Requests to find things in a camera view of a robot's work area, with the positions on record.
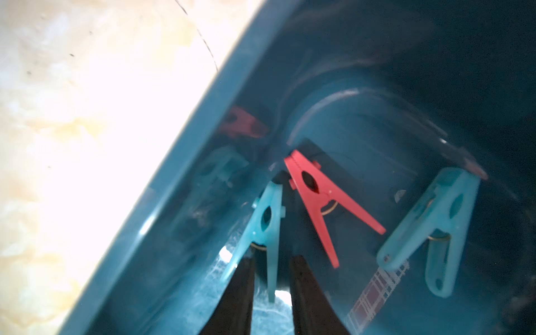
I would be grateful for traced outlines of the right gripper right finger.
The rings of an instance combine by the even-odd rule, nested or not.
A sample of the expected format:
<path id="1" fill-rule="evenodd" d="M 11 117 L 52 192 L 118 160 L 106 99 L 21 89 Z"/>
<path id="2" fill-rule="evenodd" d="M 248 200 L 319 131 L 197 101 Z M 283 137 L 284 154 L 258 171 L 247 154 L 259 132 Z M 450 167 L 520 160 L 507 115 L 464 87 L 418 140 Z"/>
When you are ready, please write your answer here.
<path id="1" fill-rule="evenodd" d="M 302 255 L 290 259 L 289 275 L 295 334 L 349 335 Z"/>

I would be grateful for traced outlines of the red clothespin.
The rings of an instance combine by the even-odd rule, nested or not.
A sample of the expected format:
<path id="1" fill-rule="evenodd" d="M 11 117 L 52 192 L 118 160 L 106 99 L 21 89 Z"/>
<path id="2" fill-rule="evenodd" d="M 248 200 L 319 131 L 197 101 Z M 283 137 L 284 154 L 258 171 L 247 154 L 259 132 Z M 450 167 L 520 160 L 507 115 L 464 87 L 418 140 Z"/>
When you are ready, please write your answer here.
<path id="1" fill-rule="evenodd" d="M 301 200 L 307 209 L 311 222 L 333 268 L 339 268 L 339 259 L 329 235 L 324 215 L 322 214 L 322 209 L 330 202 L 334 201 L 347 209 L 378 234 L 385 234 L 386 229 L 345 191 L 333 183 L 321 171 L 318 163 L 308 160 L 297 150 L 294 150 L 290 156 L 286 157 L 284 162 L 290 173 L 289 184 L 292 189 L 298 191 L 300 194 Z"/>

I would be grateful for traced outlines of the teal clothespin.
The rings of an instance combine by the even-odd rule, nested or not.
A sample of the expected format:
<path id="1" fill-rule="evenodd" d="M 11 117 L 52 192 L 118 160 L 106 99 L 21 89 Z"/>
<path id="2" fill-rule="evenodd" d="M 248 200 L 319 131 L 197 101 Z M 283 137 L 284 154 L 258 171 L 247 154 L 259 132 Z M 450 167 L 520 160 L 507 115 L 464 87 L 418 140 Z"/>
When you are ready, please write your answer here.
<path id="1" fill-rule="evenodd" d="M 226 281 L 237 267 L 252 243 L 266 248 L 268 301 L 275 301 L 276 282 L 279 271 L 279 239 L 281 220 L 286 216 L 282 205 L 283 186 L 272 181 L 267 184 L 260 198 L 252 204 L 253 213 L 236 245 L 230 262 L 223 271 L 221 280 Z"/>
<path id="2" fill-rule="evenodd" d="M 377 254 L 393 272 L 429 241 L 425 282 L 436 296 L 453 293 L 481 179 L 456 167 L 442 169 Z"/>

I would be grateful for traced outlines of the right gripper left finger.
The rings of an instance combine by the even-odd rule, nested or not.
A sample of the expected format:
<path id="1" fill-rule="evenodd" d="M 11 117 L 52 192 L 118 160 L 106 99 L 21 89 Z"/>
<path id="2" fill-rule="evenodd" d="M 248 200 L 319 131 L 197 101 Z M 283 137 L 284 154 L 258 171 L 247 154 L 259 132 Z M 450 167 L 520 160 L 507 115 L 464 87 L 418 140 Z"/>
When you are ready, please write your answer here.
<path id="1" fill-rule="evenodd" d="M 216 309 L 198 334 L 250 335 L 254 286 L 255 261 L 243 258 Z"/>

